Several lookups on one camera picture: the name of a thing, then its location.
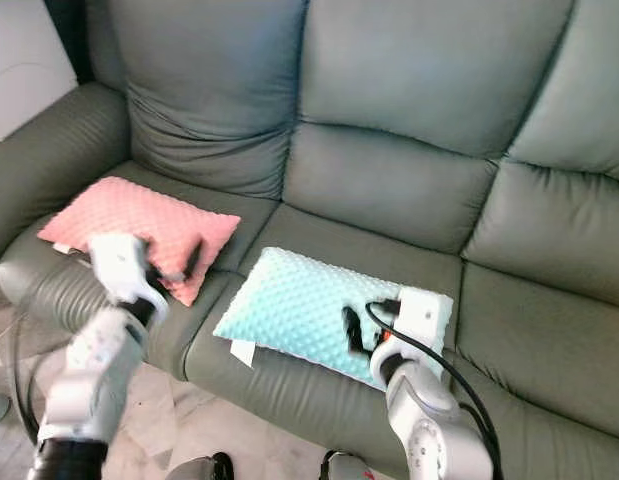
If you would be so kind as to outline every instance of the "pink pillow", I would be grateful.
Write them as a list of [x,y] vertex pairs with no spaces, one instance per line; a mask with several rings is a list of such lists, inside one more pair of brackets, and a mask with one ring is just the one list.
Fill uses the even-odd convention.
[[202,239],[202,251],[192,277],[165,285],[171,294],[191,306],[205,273],[227,243],[240,217],[200,210],[186,202],[156,193],[118,177],[103,178],[58,213],[38,238],[86,252],[91,235],[132,233],[151,239],[149,261],[161,272],[182,272],[193,248]]

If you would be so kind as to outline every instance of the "pillow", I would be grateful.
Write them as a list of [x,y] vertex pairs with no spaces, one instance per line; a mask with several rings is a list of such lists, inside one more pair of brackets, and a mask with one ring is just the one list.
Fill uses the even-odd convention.
[[151,240],[149,261],[165,274],[182,272],[195,245],[202,251],[186,282],[165,284],[171,294],[191,306],[205,273],[227,243],[240,217],[200,210],[118,177],[103,178],[54,216],[38,238],[88,251],[98,233],[131,233]]
[[[368,360],[349,354],[342,307],[350,305],[358,313],[363,344],[372,349],[379,328],[367,316],[365,304],[397,298],[401,288],[397,283],[267,247],[214,335],[254,342],[384,389],[373,380]],[[442,351],[446,322],[439,327],[432,345],[437,353]],[[434,371],[440,374],[435,365]]]

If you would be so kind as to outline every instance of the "gray leather sofa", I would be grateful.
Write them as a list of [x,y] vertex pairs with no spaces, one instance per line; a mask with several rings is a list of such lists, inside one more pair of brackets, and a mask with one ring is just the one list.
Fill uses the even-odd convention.
[[88,2],[97,81],[0,144],[0,286],[103,304],[35,237],[102,175],[240,215],[148,359],[405,476],[382,395],[211,332],[264,246],[455,300],[508,480],[619,479],[619,0]]

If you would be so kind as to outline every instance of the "light blue pillow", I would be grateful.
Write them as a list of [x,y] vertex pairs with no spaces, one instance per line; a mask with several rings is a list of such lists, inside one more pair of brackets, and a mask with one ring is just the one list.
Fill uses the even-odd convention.
[[[366,314],[365,304],[397,298],[401,288],[397,283],[267,247],[214,335],[254,342],[383,389],[373,380],[368,360],[348,353],[342,307],[350,305],[358,312],[363,344],[373,349],[379,328]],[[441,348],[442,338],[437,340]]]

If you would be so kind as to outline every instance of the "tile floor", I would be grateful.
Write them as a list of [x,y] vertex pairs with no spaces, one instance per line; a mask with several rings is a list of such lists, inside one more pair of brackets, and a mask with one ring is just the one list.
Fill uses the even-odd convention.
[[[0,298],[0,392],[8,392],[7,339],[12,309]],[[53,325],[28,319],[22,332],[23,372],[36,356],[67,335]],[[62,369],[64,350],[57,350],[39,372],[35,408],[44,409],[44,394]],[[103,478],[162,480],[177,465],[217,451],[235,463],[236,479],[315,480],[325,449],[281,430],[214,397],[196,386],[142,365],[129,387],[127,409],[109,451]],[[12,408],[0,422],[0,480],[22,480],[33,447]],[[390,480],[378,475],[380,480]]]

